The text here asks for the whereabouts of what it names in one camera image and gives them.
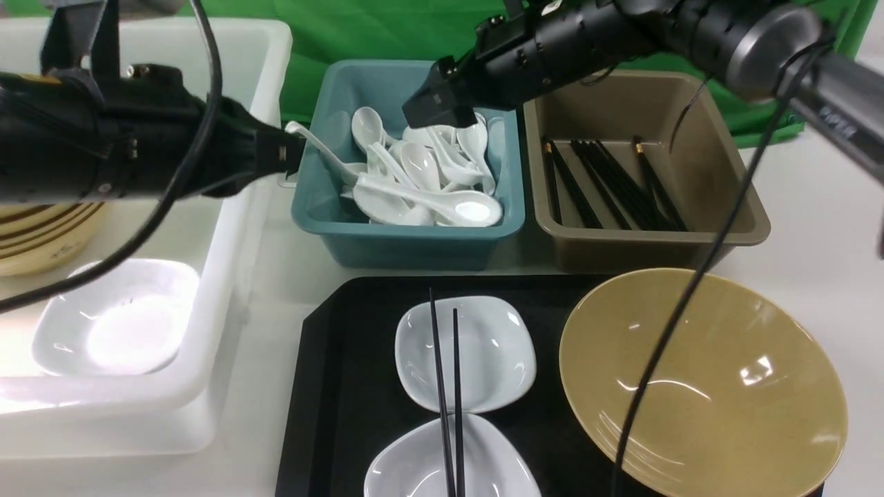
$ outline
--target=brown plastic bin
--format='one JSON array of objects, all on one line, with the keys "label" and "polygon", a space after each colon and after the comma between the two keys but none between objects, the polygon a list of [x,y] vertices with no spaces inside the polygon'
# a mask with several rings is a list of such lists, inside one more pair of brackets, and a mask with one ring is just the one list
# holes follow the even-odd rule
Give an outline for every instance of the brown plastic bin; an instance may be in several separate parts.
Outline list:
[{"label": "brown plastic bin", "polygon": [[[733,208],[746,170],[707,90],[688,112],[669,153],[675,121],[700,84],[681,73],[615,71],[590,88],[575,83],[525,104],[535,215],[554,240],[560,270],[696,268],[708,254],[715,232]],[[569,145],[571,140],[601,140],[641,185],[641,170],[632,148],[636,134],[643,138],[644,153],[684,218],[687,233],[619,229]],[[541,150],[544,136],[556,142],[604,229],[583,227],[558,172],[562,222],[553,221]],[[770,220],[752,188],[716,262],[734,247],[761,243],[769,233]]]}]

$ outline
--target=teal plastic bin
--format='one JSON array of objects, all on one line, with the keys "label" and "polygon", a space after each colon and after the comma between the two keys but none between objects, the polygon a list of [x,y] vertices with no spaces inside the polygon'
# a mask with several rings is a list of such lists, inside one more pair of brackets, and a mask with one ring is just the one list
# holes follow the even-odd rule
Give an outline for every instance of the teal plastic bin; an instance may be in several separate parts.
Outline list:
[{"label": "teal plastic bin", "polygon": [[[344,162],[364,162],[350,134],[356,109],[369,106],[395,137],[406,127],[402,104],[423,83],[431,63],[354,60],[332,65],[325,74],[310,127]],[[370,225],[351,200],[341,199],[341,182],[316,148],[304,151],[292,203],[292,218],[322,237],[339,264],[347,267],[467,270],[488,265],[497,244],[522,229],[525,194],[515,112],[478,109],[488,121],[488,164],[498,182],[495,196],[504,217],[487,228]]]}]

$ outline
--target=white table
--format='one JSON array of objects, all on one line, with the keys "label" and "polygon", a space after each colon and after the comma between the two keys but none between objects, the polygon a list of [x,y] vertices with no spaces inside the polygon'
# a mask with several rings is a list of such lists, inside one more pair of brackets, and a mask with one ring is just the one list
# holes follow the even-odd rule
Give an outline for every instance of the white table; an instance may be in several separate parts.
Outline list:
[{"label": "white table", "polygon": [[[884,72],[884,42],[874,29],[879,24],[884,26],[876,21],[863,53],[867,64]],[[748,160],[749,151],[743,156]],[[715,272],[793,314],[841,376],[850,438],[826,497],[880,495],[884,263],[874,247],[884,190],[813,132],[770,148],[756,186],[771,236],[756,248],[735,250]],[[185,456],[0,463],[4,497],[273,495],[301,321],[344,281],[380,274],[337,266],[318,238],[294,226],[291,201],[291,190],[284,189],[270,200],[250,318],[215,443]],[[538,231],[529,222],[517,241],[501,247],[491,271],[551,271],[544,256],[549,248]]]}]

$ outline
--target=white plastic bin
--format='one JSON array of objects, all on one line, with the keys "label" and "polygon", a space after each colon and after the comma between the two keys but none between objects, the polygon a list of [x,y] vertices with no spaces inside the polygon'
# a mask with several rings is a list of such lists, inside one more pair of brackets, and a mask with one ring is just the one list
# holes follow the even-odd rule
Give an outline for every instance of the white plastic bin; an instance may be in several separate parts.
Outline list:
[{"label": "white plastic bin", "polygon": [[[36,73],[46,19],[0,20],[0,71]],[[224,94],[258,119],[279,125],[279,94],[292,36],[277,21],[213,19]],[[187,88],[203,96],[208,60],[193,19],[160,19],[120,27],[122,66],[173,65]],[[0,459],[178,454],[215,436],[239,339],[248,317],[250,274],[266,217],[259,181],[224,201],[178,203],[138,256],[177,260],[201,275],[178,355],[149,375],[48,377],[30,357],[46,302],[0,315]],[[0,298],[64,278],[106,257],[141,225],[154,202],[115,203],[104,229],[72,263],[31,278],[0,279]]]}]

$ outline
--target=robotic arm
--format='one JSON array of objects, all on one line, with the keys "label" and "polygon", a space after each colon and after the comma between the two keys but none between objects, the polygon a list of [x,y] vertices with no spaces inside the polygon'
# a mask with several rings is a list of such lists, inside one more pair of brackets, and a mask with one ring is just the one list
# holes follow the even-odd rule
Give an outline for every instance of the robotic arm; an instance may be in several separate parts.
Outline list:
[{"label": "robotic arm", "polygon": [[[410,126],[469,126],[472,107],[512,110],[590,74],[669,51],[750,102],[780,98],[827,27],[783,0],[510,2],[460,60],[440,59],[403,106]],[[884,184],[884,78],[834,52],[817,59],[792,108]]]},{"label": "robotic arm", "polygon": [[[0,203],[157,198],[194,139],[205,103],[179,69],[119,62],[118,24],[184,0],[53,0],[37,76],[0,73]],[[224,98],[183,197],[236,195],[297,171],[305,141]]]},{"label": "robotic arm", "polygon": [[[193,140],[202,100],[181,72],[134,65],[121,76],[121,19],[176,12],[183,0],[50,0],[37,77],[0,73],[0,203],[158,197]],[[473,107],[512,110],[596,71],[670,51],[748,101],[780,98],[827,35],[785,0],[505,0],[460,60],[439,60],[403,106],[412,127],[475,122]],[[884,78],[829,52],[792,107],[884,184]],[[183,196],[226,197],[297,171],[305,141],[225,99]]]}]

